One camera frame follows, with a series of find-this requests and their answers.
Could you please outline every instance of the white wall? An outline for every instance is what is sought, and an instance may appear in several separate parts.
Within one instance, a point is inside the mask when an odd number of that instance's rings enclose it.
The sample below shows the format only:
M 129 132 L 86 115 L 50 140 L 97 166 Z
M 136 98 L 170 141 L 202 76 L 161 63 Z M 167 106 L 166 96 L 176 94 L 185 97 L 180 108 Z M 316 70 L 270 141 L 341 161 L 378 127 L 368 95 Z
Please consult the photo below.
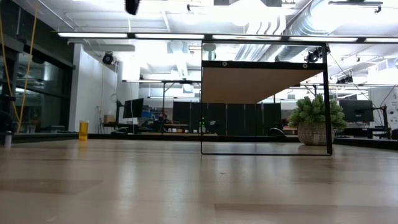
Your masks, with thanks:
M 117 74 L 86 53 L 81 44 L 75 45 L 73 63 L 76 69 L 72 78 L 69 131 L 79 131 L 80 120 L 87 120 L 89 133 L 97 133 L 100 116 L 116 112 L 116 103 L 110 96 L 116 92 Z
M 139 83 L 122 82 L 122 80 L 139 80 L 140 66 L 135 62 L 136 60 L 134 57 L 124 57 L 122 61 L 118 63 L 118 85 L 116 94 L 118 100 L 122 104 L 124 104 L 126 100 L 135 100 L 139 96 Z M 126 123 L 128 121 L 128 119 L 123 118 L 123 111 L 124 108 L 120 107 L 120 123 Z

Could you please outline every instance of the computer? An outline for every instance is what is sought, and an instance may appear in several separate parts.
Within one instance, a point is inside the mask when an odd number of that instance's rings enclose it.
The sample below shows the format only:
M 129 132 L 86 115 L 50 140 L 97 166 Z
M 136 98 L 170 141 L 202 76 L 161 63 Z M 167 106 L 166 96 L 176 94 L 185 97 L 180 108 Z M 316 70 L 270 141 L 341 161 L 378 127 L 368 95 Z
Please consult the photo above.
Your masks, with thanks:
M 144 99 L 127 100 L 124 102 L 123 118 L 140 118 Z
M 373 122 L 373 103 L 371 100 L 340 100 L 346 122 Z

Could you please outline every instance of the black metal frame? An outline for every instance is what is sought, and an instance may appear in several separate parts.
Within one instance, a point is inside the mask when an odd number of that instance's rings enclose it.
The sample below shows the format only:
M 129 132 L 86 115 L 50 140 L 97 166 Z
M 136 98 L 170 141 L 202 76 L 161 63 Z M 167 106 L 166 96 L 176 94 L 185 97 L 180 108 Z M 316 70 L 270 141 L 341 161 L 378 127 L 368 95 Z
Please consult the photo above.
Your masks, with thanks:
M 203 40 L 201 44 L 275 44 L 275 41 L 245 41 L 245 40 Z M 304 45 L 322 48 L 322 55 L 327 55 L 327 44 L 321 42 L 284 42 L 277 41 L 278 45 Z M 263 69 L 292 69 L 292 70 L 322 70 L 323 71 L 323 91 L 325 100 L 325 123 L 326 123 L 326 154 L 257 154 L 257 153 L 207 153 L 203 152 L 203 133 L 200 131 L 200 153 L 202 155 L 214 156 L 331 156 L 333 154 L 330 118 L 330 96 L 329 96 L 329 76 L 327 57 L 323 57 L 322 63 L 287 63 L 287 62 L 222 62 L 204 61 L 203 50 L 201 52 L 201 80 L 203 80 L 203 68 L 263 68 Z M 203 83 L 201 84 L 200 103 L 203 102 Z

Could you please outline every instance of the security camera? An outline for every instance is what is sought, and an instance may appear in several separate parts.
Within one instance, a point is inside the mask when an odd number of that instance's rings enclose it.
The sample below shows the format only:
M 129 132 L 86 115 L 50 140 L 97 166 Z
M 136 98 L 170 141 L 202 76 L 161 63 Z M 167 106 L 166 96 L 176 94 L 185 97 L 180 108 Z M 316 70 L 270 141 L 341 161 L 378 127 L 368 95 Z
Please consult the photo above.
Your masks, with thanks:
M 113 65 L 116 63 L 116 58 L 113 57 L 113 52 L 106 52 L 104 57 L 102 58 L 102 62 L 105 65 Z

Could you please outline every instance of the fluorescent light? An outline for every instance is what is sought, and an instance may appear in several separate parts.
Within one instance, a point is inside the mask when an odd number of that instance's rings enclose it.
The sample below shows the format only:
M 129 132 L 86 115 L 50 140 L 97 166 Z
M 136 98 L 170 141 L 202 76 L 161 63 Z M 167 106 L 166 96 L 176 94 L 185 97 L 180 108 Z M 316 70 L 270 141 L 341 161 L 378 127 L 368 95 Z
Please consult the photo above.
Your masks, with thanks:
M 356 42 L 356 37 L 290 37 L 289 41 L 310 41 L 310 42 Z
M 280 40 L 278 36 L 261 35 L 213 35 L 213 39 L 218 40 Z
M 184 96 L 165 96 L 165 99 L 179 99 L 179 100 L 199 100 L 199 97 L 184 97 Z M 163 99 L 162 96 L 148 96 L 148 99 Z
M 174 99 L 174 97 L 171 96 L 165 96 L 165 99 Z M 148 96 L 148 99 L 163 99 L 161 96 Z
M 136 34 L 136 38 L 151 39 L 204 39 L 204 34 Z
M 188 47 L 189 50 L 201 50 L 201 46 L 196 46 L 196 45 L 190 45 Z
M 74 38 L 127 38 L 127 34 L 121 33 L 85 33 L 85 32 L 59 32 L 60 37 Z
M 366 38 L 365 42 L 394 43 L 398 42 L 398 38 Z
M 161 83 L 162 80 L 123 80 L 131 83 Z
M 199 97 L 176 97 L 179 100 L 199 100 Z

